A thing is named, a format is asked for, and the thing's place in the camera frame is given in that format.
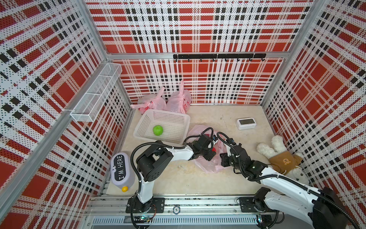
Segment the white plastic basket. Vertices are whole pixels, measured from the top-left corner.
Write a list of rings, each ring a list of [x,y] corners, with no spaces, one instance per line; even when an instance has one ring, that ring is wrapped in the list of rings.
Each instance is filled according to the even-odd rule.
[[[190,116],[187,114],[150,109],[140,118],[133,136],[146,141],[161,140],[173,146],[181,145],[187,137],[189,125]],[[154,134],[155,126],[163,128],[161,135]]]

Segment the green apple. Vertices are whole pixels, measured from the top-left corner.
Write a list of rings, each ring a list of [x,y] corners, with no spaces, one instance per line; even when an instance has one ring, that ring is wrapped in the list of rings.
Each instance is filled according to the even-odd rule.
[[[152,130],[153,130],[153,134],[156,136],[160,136],[164,132],[164,129],[161,125],[154,126]]]

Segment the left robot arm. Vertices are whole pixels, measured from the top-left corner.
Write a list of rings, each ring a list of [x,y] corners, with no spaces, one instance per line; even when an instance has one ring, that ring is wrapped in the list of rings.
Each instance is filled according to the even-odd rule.
[[[214,145],[218,142],[218,137],[211,135],[198,135],[197,140],[186,143],[182,146],[169,146],[158,140],[139,145],[134,149],[130,158],[130,164],[138,177],[138,190],[128,200],[126,213],[145,213],[151,207],[156,206],[156,211],[162,213],[164,198],[153,197],[153,186],[170,162],[190,161],[203,157],[211,161],[216,155],[213,151]]]

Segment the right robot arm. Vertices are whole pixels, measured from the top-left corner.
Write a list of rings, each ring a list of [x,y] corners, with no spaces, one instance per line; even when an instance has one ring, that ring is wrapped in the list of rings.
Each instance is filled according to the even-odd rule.
[[[347,212],[335,192],[318,189],[286,177],[269,165],[252,160],[241,144],[225,141],[225,165],[238,170],[248,181],[262,184],[253,202],[257,211],[276,210],[296,217],[314,229],[345,229],[360,226]]]

